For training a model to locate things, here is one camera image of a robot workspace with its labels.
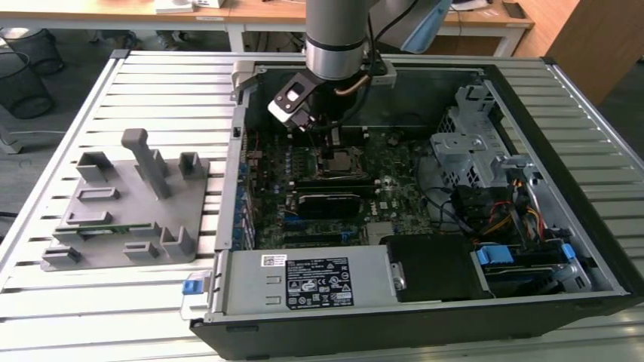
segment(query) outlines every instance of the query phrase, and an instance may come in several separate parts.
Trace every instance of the red wire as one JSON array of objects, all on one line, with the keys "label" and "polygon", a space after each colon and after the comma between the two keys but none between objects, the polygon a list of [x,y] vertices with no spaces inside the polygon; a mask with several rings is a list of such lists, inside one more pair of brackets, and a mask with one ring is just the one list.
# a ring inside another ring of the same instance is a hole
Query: red wire
[{"label": "red wire", "polygon": [[502,205],[506,205],[506,204],[510,204],[511,202],[510,201],[501,201],[498,203],[495,203],[495,205],[493,205],[493,209],[491,209],[491,220],[490,220],[490,224],[493,223],[493,221],[495,220],[495,210],[499,206]]}]

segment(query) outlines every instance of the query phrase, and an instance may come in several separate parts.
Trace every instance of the wooden desk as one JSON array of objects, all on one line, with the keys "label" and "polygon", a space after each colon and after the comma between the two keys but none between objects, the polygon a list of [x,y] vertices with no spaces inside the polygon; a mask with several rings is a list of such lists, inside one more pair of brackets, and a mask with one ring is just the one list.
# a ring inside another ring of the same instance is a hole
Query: wooden desk
[{"label": "wooden desk", "polygon": [[[53,29],[222,30],[231,48],[245,51],[243,33],[305,32],[306,6],[285,0],[229,0],[226,8],[155,14],[154,0],[0,0],[0,26]],[[501,2],[478,11],[450,14],[439,35],[501,37],[497,56],[511,56],[531,20],[507,16]]]},{"label": "wooden desk", "polygon": [[[286,0],[230,1],[231,13],[227,22],[233,31],[293,31],[305,32],[306,5]],[[509,17],[501,0],[481,10],[461,14],[451,12],[439,35],[499,37],[497,57],[510,57],[522,40],[523,33],[535,23],[530,19]]]}]

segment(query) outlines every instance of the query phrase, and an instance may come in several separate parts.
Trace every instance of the barcode sticker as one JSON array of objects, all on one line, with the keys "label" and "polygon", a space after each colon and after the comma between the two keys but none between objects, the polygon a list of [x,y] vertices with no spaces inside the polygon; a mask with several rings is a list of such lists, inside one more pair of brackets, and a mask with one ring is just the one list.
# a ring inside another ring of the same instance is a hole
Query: barcode sticker
[{"label": "barcode sticker", "polygon": [[271,254],[262,256],[262,266],[285,266],[287,260],[286,254]]}]

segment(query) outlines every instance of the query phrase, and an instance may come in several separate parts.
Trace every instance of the aluminum extrusion table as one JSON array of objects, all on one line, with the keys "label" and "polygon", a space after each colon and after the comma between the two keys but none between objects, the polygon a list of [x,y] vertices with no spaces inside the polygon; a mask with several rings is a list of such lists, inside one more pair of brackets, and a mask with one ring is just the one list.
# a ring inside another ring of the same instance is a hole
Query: aluminum extrusion table
[{"label": "aluminum extrusion table", "polygon": [[[641,272],[644,271],[644,167],[557,66],[541,60],[390,57],[394,62],[494,63],[569,165]],[[293,54],[134,52],[111,59],[0,246],[0,360],[217,361],[179,316],[182,282],[213,267],[235,103],[238,60],[302,61]],[[189,264],[46,273],[39,261],[69,206],[85,151],[134,159],[122,131],[145,127],[166,159],[211,160],[199,256]],[[521,143],[510,124],[509,134]],[[543,337],[370,351],[315,360],[638,360],[644,311],[590,318]]]}]

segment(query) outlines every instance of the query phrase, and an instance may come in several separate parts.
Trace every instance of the warning label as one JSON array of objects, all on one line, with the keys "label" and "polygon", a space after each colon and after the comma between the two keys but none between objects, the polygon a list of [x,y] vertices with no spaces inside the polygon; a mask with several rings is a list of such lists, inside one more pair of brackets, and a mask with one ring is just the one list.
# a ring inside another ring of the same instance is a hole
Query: warning label
[{"label": "warning label", "polygon": [[349,258],[289,260],[286,289],[290,309],[354,305]]}]

